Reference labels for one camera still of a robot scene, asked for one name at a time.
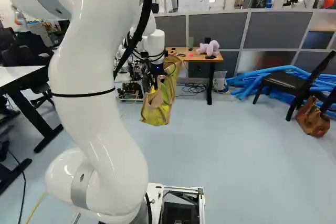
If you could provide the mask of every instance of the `brown bag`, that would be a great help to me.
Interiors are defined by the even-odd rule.
[[[175,101],[175,88],[182,61],[177,56],[164,59],[167,72],[163,83],[158,79],[158,89],[146,93],[141,108],[141,122],[154,126],[169,124],[172,105]]]
[[[330,118],[315,105],[316,97],[309,97],[296,115],[296,120],[306,134],[322,137],[330,128]]]

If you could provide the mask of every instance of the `black chair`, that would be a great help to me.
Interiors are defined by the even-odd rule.
[[[16,36],[11,27],[0,29],[0,51],[7,50],[15,39]]]
[[[36,63],[36,55],[34,55],[27,46],[11,46],[10,49],[2,51],[3,66],[15,67],[15,66],[38,66]],[[54,102],[51,99],[50,86],[48,81],[48,69],[46,68],[45,78],[40,80],[29,80],[25,82],[25,85],[21,87],[21,90],[31,89],[35,94],[42,94],[43,96],[31,100],[30,102],[35,108],[40,107],[45,101],[49,101],[53,106]]]
[[[45,57],[45,58],[48,58],[49,61],[54,54],[53,50],[44,44],[41,36],[37,34],[33,34],[31,31],[25,31],[25,32],[19,33],[16,37],[14,45],[17,45],[17,46],[26,45],[30,48],[32,53],[37,56],[41,54],[48,54],[49,57]]]
[[[312,83],[326,69],[335,55],[336,52],[334,50],[331,51],[328,56],[313,70],[307,80],[293,76],[285,71],[274,72],[265,76],[261,81],[256,96],[254,97],[253,104],[257,103],[263,87],[265,86],[268,86],[266,95],[270,94],[272,88],[292,94],[295,98],[292,101],[286,116],[286,120],[290,121],[295,108],[300,108],[303,100],[309,95],[309,89]]]

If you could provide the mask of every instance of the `desk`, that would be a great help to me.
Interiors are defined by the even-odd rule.
[[[210,72],[209,72],[209,83],[207,87],[206,92],[206,101],[208,105],[212,105],[212,84],[214,79],[214,72],[215,72],[215,63],[223,61],[223,57],[221,53],[219,53],[215,59],[206,59],[206,54],[198,54],[196,52],[197,48],[193,48],[192,51],[189,51],[187,47],[174,47],[176,50],[176,53],[182,53],[185,54],[185,57],[179,56],[179,58],[182,61],[186,62],[210,62]],[[167,48],[168,53],[172,51],[172,47]]]
[[[20,91],[26,79],[46,78],[47,68],[47,66],[0,67],[0,95],[8,93],[25,117],[44,137],[34,148],[35,153],[42,151],[63,130],[61,124],[52,129]]]

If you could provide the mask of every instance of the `black strap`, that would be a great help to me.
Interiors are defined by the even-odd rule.
[[[114,90],[115,90],[115,88],[109,89],[109,90],[106,90],[106,91],[102,91],[102,92],[88,93],[88,94],[56,94],[56,93],[51,93],[51,95],[53,97],[67,97],[67,98],[95,97],[97,95],[102,95],[102,94],[110,93],[110,92],[112,92]]]

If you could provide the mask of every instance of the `black table leg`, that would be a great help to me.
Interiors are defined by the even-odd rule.
[[[215,63],[214,62],[210,62],[210,72],[209,72],[209,83],[208,83],[208,87],[206,90],[206,101],[208,103],[208,105],[212,105],[212,82],[214,79],[214,73],[215,73]]]
[[[20,174],[32,163],[30,158],[23,160],[14,170],[9,170],[7,167],[0,164],[0,195],[20,176]]]
[[[44,136],[44,139],[34,149],[35,153],[42,151],[63,130],[63,126],[59,124],[53,130],[20,91],[11,92],[9,96],[25,117]]]

